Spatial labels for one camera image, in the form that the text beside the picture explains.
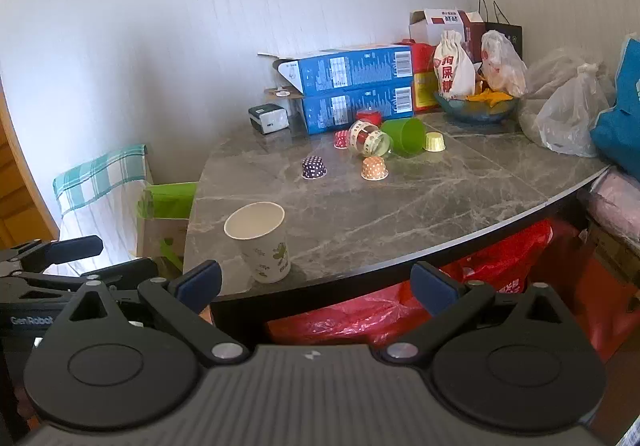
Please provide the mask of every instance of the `white paper cup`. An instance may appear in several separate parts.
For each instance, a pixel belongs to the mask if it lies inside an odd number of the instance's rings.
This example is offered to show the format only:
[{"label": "white paper cup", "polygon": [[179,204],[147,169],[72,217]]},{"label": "white paper cup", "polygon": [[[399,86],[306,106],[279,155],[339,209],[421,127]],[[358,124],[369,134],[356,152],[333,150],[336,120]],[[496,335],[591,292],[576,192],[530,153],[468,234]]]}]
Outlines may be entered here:
[{"label": "white paper cup", "polygon": [[291,263],[282,206],[274,202],[243,206],[226,220],[225,233],[238,243],[258,282],[273,283],[287,276]]}]

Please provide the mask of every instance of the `door frame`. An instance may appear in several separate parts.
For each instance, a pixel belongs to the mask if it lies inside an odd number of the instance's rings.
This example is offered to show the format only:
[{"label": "door frame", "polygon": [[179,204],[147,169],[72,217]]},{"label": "door frame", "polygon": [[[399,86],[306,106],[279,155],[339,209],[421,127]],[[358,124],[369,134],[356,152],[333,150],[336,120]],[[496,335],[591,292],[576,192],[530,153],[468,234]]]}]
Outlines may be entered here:
[{"label": "door frame", "polygon": [[[53,220],[51,212],[49,211],[49,208],[47,208],[47,205],[36,186],[36,182],[33,181],[33,176],[31,175],[27,161],[24,158],[22,149],[20,148],[18,136],[15,134],[14,124],[11,121],[11,116],[9,114],[9,107],[7,106],[6,98],[4,97],[4,91],[2,90],[2,78],[0,78],[0,127],[2,127],[2,130],[4,131],[4,135],[9,143],[9,148],[14,156],[15,165],[18,167],[18,171],[20,172],[24,185],[31,196],[31,200],[33,200],[33,204],[36,206],[38,213],[40,213],[47,230],[49,230],[49,233],[51,234],[51,238],[57,239],[60,236],[60,229],[58,228],[55,220]],[[2,231],[2,227],[4,227],[4,224],[0,221],[0,232]]]}]

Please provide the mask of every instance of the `blue cardboard box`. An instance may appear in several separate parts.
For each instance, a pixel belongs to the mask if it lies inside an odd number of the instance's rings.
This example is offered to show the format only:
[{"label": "blue cardboard box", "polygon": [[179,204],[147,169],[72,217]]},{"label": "blue cardboard box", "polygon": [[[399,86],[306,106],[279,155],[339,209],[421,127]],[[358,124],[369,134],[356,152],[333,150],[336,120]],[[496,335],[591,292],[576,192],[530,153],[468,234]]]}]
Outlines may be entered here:
[{"label": "blue cardboard box", "polygon": [[341,94],[308,96],[297,100],[298,110],[309,134],[347,129],[356,120],[356,112],[366,108],[380,110],[384,119],[407,118],[414,115],[412,87],[412,78],[402,78]]},{"label": "blue cardboard box", "polygon": [[274,68],[305,97],[370,88],[414,75],[409,46],[329,49],[279,58]]}]

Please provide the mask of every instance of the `teal plaid fabric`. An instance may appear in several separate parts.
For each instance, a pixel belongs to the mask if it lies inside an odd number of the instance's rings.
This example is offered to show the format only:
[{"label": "teal plaid fabric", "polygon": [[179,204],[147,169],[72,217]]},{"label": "teal plaid fabric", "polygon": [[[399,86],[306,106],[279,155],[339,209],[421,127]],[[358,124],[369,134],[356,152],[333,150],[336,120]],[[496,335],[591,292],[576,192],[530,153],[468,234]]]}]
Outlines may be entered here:
[{"label": "teal plaid fabric", "polygon": [[136,145],[82,163],[53,180],[62,214],[77,210],[129,181],[146,179],[144,145]]}]

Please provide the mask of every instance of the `orange polka dot cupcake liner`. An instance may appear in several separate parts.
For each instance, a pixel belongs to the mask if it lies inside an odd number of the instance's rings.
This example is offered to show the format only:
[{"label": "orange polka dot cupcake liner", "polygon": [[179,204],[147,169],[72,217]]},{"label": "orange polka dot cupcake liner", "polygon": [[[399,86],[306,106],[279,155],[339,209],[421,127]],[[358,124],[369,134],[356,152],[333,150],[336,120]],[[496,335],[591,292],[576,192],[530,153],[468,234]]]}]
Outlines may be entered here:
[{"label": "orange polka dot cupcake liner", "polygon": [[373,155],[362,162],[362,177],[367,181],[381,181],[389,175],[385,160]]}]

